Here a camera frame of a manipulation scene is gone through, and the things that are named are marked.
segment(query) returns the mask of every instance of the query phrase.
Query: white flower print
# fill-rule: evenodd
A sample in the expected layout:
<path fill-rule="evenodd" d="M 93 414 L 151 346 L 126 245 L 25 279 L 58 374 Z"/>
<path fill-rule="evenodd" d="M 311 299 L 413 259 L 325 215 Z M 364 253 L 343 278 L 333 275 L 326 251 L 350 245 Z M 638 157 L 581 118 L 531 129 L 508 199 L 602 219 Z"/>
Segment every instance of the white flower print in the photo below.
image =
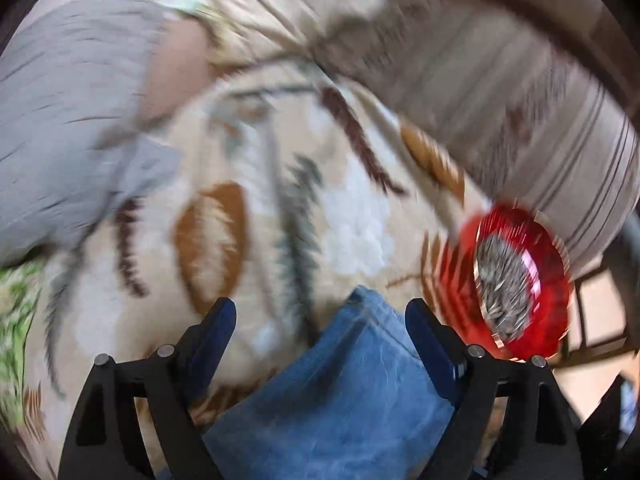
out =
<path fill-rule="evenodd" d="M 322 254 L 339 274 L 363 272 L 375 276 L 394 252 L 385 234 L 389 202 L 372 185 L 360 162 L 349 156 L 343 187 L 321 195 L 329 229 L 322 237 Z"/>

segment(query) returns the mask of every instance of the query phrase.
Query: crumpled cloth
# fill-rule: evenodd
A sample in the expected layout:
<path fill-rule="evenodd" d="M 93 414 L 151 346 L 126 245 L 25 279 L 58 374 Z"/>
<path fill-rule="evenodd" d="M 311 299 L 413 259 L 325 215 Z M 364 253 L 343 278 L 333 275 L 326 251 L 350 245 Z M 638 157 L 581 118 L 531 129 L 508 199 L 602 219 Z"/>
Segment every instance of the crumpled cloth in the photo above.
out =
<path fill-rule="evenodd" d="M 420 471 L 452 414 L 402 316 L 359 286 L 316 346 L 203 440 L 226 480 L 393 480 Z"/>
<path fill-rule="evenodd" d="M 386 0 L 171 0 L 210 25 L 211 62 L 244 65 L 287 52 L 306 55 L 313 41 L 353 20 L 375 16 Z"/>

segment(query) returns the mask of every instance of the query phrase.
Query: striped fabric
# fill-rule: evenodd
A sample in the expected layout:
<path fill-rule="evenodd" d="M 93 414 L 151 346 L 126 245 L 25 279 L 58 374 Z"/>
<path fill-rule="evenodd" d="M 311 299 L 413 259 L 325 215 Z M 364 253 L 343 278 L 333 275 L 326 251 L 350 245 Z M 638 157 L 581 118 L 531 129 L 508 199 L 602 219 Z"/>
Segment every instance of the striped fabric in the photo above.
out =
<path fill-rule="evenodd" d="M 482 190 L 542 211 L 572 272 L 601 253 L 640 194 L 636 131 L 596 78 L 484 0 L 391 0 L 318 48 L 441 142 Z"/>

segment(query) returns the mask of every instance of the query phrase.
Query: gray contents in bowl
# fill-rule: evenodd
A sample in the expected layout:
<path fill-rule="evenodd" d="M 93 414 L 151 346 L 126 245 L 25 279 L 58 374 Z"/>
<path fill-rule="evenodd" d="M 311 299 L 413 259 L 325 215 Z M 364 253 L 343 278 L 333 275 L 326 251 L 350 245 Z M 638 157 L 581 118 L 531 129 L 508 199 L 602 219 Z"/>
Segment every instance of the gray contents in bowl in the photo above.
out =
<path fill-rule="evenodd" d="M 478 244 L 476 262 L 487 321 L 503 341 L 519 338 L 529 325 L 533 304 L 520 254 L 499 234 L 492 234 Z"/>

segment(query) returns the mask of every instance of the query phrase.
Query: floral patterned fabric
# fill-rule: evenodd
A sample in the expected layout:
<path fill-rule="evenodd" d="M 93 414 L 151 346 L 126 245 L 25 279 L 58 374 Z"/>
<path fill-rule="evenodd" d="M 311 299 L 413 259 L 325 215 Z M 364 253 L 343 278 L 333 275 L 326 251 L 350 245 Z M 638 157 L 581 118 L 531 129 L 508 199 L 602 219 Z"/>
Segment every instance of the floral patterned fabric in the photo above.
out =
<path fill-rule="evenodd" d="M 476 340 L 465 240 L 488 200 L 363 87 L 295 60 L 265 64 L 217 83 L 156 141 L 180 151 L 178 175 L 105 219 L 81 258 L 47 264 L 24 379 L 44 422 L 28 443 L 43 478 L 95 355 L 144 358 L 219 296 L 238 323 L 210 395 L 192 406 L 201 428 L 295 361 L 357 285 L 400 312 L 424 297 Z M 158 470 L 142 400 L 138 415 Z"/>

